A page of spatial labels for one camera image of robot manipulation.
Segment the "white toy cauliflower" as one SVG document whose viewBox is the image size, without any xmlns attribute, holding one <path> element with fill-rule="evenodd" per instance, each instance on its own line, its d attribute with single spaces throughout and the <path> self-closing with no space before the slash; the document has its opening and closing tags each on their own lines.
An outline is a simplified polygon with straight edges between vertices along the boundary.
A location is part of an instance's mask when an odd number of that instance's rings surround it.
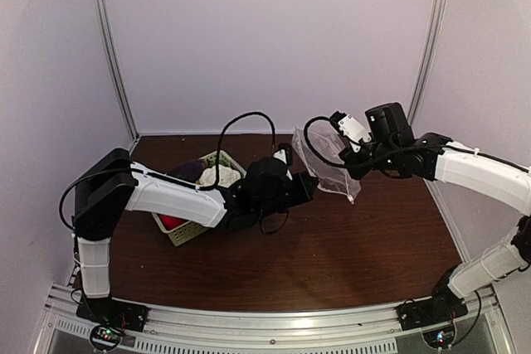
<svg viewBox="0 0 531 354">
<path fill-rule="evenodd" d="M 240 178 L 241 173 L 236 169 L 220 165 L 218 170 L 215 167 L 206 168 L 197 180 L 197 183 L 200 186 L 206 187 L 217 182 L 219 187 L 228 188 Z"/>
</svg>

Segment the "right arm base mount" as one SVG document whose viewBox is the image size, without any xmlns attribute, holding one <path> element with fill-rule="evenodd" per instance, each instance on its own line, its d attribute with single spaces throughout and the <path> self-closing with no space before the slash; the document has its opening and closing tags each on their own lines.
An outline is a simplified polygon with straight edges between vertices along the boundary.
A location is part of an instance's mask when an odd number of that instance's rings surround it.
<svg viewBox="0 0 531 354">
<path fill-rule="evenodd" d="M 442 293 L 420 300 L 408 299 L 397 306 L 397 316 L 403 331 L 450 322 L 468 314 L 463 299 L 452 293 Z"/>
</svg>

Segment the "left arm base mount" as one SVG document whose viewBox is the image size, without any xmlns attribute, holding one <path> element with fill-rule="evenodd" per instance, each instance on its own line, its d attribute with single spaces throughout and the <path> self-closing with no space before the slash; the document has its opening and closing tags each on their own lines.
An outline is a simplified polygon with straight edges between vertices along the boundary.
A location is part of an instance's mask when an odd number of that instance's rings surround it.
<svg viewBox="0 0 531 354">
<path fill-rule="evenodd" d="M 76 316 L 120 331 L 142 332 L 149 309 L 141 304 L 108 298 L 83 297 Z"/>
</svg>

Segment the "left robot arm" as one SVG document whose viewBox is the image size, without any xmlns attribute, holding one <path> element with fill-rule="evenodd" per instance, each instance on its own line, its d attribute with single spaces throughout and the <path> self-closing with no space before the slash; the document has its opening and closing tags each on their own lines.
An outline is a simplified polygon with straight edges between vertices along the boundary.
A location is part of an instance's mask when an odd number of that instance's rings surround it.
<svg viewBox="0 0 531 354">
<path fill-rule="evenodd" d="M 312 201 L 318 185 L 308 172 L 290 171 L 284 148 L 253 162 L 229 187 L 187 182 L 132 161 L 123 148 L 112 150 L 64 191 L 74 196 L 74 215 L 62 223 L 75 237 L 88 312 L 102 324 L 119 317 L 119 305 L 110 299 L 110 241 L 125 212 L 239 231 Z"/>
</svg>

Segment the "purple toy eggplant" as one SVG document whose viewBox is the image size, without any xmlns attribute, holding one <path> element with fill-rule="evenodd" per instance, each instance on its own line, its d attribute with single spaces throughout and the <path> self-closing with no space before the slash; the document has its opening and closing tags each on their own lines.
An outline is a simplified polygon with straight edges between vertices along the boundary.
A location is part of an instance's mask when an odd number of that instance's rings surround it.
<svg viewBox="0 0 531 354">
<path fill-rule="evenodd" d="M 204 159 L 196 159 L 180 164 L 169 171 L 168 175 L 186 182 L 196 182 L 206 169 L 207 162 Z"/>
</svg>

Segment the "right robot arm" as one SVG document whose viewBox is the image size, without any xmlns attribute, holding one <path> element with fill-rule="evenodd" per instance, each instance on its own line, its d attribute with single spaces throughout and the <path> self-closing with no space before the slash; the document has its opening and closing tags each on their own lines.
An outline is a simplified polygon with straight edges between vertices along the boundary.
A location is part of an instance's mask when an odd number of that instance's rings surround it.
<svg viewBox="0 0 531 354">
<path fill-rule="evenodd" d="M 481 255 L 458 265 L 445 280 L 445 290 L 426 302 L 433 322 L 444 321 L 457 308 L 457 298 L 530 266 L 530 171 L 526 167 L 468 148 L 438 133 L 415 137 L 399 103 L 366 111 L 368 126 L 336 112 L 331 124 L 349 142 L 339 157 L 350 177 L 371 171 L 389 177 L 421 177 L 464 187 L 500 201 L 521 214 L 517 226 Z"/>
</svg>

